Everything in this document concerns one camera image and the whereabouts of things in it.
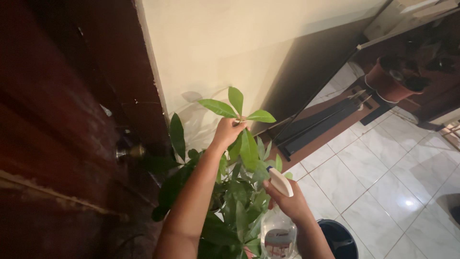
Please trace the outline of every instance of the white trigger sprayer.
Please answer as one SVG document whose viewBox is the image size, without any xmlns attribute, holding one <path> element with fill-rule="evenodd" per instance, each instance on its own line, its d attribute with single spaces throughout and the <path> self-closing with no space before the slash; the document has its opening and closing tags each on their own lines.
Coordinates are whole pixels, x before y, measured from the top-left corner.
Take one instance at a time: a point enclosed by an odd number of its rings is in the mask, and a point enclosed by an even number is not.
<svg viewBox="0 0 460 259">
<path fill-rule="evenodd" d="M 267 167 L 271 184 L 284 196 L 292 197 L 294 192 L 289 181 L 275 168 Z M 288 259 L 294 251 L 297 228 L 291 218 L 284 214 L 280 207 L 274 205 L 272 210 L 260 220 L 260 246 L 262 257 L 272 259 Z"/>
</svg>

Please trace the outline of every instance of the flower pot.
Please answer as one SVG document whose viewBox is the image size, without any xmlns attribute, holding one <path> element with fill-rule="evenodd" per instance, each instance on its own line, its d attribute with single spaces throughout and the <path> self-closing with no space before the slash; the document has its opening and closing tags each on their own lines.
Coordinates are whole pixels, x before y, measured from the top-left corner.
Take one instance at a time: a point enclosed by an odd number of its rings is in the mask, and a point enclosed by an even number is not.
<svg viewBox="0 0 460 259">
<path fill-rule="evenodd" d="M 380 58 L 377 59 L 377 64 L 366 75 L 366 84 L 374 89 L 382 99 L 392 103 L 397 103 L 413 94 L 423 93 L 423 91 L 411 91 L 401 82 L 394 79 L 382 68 L 380 65 Z"/>
</svg>

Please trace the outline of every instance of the wooden door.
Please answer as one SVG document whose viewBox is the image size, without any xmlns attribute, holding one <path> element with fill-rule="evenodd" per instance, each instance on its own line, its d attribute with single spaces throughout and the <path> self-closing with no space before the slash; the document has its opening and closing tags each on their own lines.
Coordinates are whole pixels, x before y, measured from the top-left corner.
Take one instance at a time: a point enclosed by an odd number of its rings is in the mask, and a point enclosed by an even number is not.
<svg viewBox="0 0 460 259">
<path fill-rule="evenodd" d="M 26 3 L 0 28 L 0 257 L 150 258 L 152 179 L 117 162 L 115 122 Z"/>
</svg>

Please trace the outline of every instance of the water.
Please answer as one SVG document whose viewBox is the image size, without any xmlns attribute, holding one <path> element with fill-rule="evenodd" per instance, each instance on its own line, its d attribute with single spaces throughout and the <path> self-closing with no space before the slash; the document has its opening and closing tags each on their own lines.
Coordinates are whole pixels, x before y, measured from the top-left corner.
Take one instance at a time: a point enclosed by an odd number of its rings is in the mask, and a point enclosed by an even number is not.
<svg viewBox="0 0 460 259">
<path fill-rule="evenodd" d="M 287 259 L 294 251 L 297 228 L 291 219 L 275 206 L 260 221 L 262 254 L 271 259 Z"/>
</svg>

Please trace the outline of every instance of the cream wall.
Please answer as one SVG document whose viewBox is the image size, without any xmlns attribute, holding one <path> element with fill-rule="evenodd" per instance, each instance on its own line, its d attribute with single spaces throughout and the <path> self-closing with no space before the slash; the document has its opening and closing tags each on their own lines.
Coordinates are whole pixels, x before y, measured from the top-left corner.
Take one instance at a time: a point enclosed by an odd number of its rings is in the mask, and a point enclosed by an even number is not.
<svg viewBox="0 0 460 259">
<path fill-rule="evenodd" d="M 179 114 L 187 148 L 206 148 L 219 117 L 200 98 L 244 94 L 259 109 L 293 41 L 374 16 L 386 0 L 138 0 L 146 44 L 168 115 Z"/>
</svg>

